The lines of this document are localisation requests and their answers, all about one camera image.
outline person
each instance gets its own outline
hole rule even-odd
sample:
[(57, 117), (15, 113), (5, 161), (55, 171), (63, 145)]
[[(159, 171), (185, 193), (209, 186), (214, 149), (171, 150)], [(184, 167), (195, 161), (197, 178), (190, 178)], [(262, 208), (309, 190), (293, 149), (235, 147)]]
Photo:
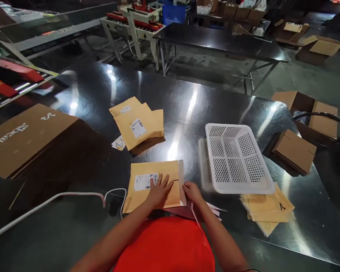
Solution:
[[(212, 250), (195, 221), (177, 216), (147, 219), (152, 210), (163, 207), (173, 181), (162, 174), (146, 200), (111, 229), (72, 268), (82, 271), (215, 271)], [(183, 189), (207, 226), (219, 265), (224, 272), (246, 271), (246, 260), (218, 218), (208, 207), (196, 184)]]

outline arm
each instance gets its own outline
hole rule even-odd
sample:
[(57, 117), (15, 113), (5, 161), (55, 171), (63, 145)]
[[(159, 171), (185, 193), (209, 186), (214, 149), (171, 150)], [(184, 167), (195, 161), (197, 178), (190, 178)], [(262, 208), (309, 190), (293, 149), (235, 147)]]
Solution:
[(141, 224), (149, 216), (151, 211), (164, 200), (173, 186), (173, 181), (169, 184), (169, 175), (161, 182), (160, 174), (156, 186), (151, 179), (150, 193), (140, 206), (126, 216), (106, 236), (95, 244), (91, 250), (72, 268), (72, 272), (81, 271), (110, 271), (127, 244), (136, 233)]
[(203, 216), (215, 254), (223, 271), (238, 272), (247, 270), (247, 263), (242, 252), (230, 233), (210, 210), (207, 203), (202, 198), (197, 185), (192, 182), (186, 182), (186, 184), (189, 188), (183, 185), (183, 189), (190, 200), (198, 207)]

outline white plastic basket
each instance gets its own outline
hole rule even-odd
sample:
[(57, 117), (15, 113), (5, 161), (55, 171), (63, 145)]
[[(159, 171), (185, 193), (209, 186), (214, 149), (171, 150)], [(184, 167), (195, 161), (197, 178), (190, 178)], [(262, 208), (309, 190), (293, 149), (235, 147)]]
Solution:
[(214, 189), (222, 194), (272, 194), (272, 178), (249, 126), (207, 124)]
[(211, 9), (212, 9), (212, 8), (211, 8), (211, 7), (208, 7), (208, 6), (197, 6), (197, 7), (196, 7), (196, 12), (197, 12), (198, 14), (207, 15), (207, 14), (209, 14), (209, 12), (210, 12)]

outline black table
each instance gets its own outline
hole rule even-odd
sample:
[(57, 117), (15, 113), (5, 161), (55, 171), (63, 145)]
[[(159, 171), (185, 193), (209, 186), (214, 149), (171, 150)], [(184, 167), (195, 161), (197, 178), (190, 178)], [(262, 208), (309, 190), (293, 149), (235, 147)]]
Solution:
[[(206, 201), (228, 210), (221, 212), (222, 223), (237, 237), (241, 249), (247, 248), (247, 258), (268, 264), (266, 270), (302, 267), (299, 261), (304, 257), (292, 258), (294, 252), (314, 257), (305, 260), (312, 266), (323, 260), (323, 270), (332, 269), (331, 263), (340, 265), (340, 211), (329, 200), (314, 166), (307, 176), (293, 178), (264, 158), (273, 180), (296, 207), (295, 220), (279, 224), (269, 238), (247, 219), (237, 195), (217, 194), (209, 182), (205, 125), (248, 125), (264, 151), (274, 133), (297, 132), (285, 104), (97, 63), (77, 64), (66, 74), (59, 78), (70, 87), (45, 96), (26, 94), (0, 109), (0, 124), (40, 102), (80, 117), (97, 130), (105, 142), (78, 165), (69, 191), (105, 193), (127, 188), (131, 163), (182, 159), (185, 180), (197, 183)], [(135, 157), (126, 149), (111, 147), (120, 132), (108, 111), (132, 96), (152, 110), (164, 110), (166, 139)], [(7, 181), (0, 179), (0, 205), (6, 201), (7, 187)], [(9, 220), (10, 212), (3, 209), (0, 216)], [(13, 265), (16, 271), (68, 270), (113, 226), (109, 219), (99, 198), (59, 199), (0, 236), (0, 271), (12, 270)]]
[[(166, 72), (169, 70), (171, 64), (176, 60), (176, 45), (185, 45), (220, 52), (237, 58), (245, 57), (254, 59), (255, 62), (247, 74), (233, 75), (243, 78), (244, 91), (246, 94), (246, 80), (250, 80), (252, 87), (250, 95), (254, 94), (279, 62), (288, 62), (277, 42), (266, 37), (232, 35), (230, 31), (172, 23), (157, 33), (153, 38), (160, 42), (164, 76), (166, 76)], [(175, 46), (175, 57), (170, 60), (169, 55), (172, 45)], [(266, 62), (266, 64), (256, 66), (258, 61)], [(252, 72), (267, 66), (271, 66), (271, 68), (258, 82), (256, 87), (254, 87)]]

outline small sticker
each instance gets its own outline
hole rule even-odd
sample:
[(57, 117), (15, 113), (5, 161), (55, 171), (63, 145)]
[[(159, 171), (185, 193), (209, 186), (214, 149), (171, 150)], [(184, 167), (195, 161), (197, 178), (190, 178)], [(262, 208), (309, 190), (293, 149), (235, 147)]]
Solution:
[(132, 124), (130, 124), (130, 127), (136, 139), (146, 133), (144, 125), (138, 118)]
[(141, 191), (150, 189), (150, 180), (151, 178), (154, 179), (154, 185), (158, 182), (159, 173), (153, 173), (153, 174), (144, 174), (144, 175), (137, 175), (135, 176), (135, 186), (134, 191)]
[(126, 107), (124, 107), (124, 108), (121, 110), (121, 112), (122, 112), (122, 114), (124, 114), (125, 112), (128, 112), (128, 111), (130, 111), (130, 110), (132, 110), (131, 107), (130, 107), (130, 106), (126, 106)]
[(120, 151), (122, 151), (125, 147), (126, 147), (126, 144), (125, 144), (125, 141), (124, 139), (122, 138), (122, 135), (120, 135), (113, 143), (112, 143), (112, 147), (113, 148), (116, 148)]

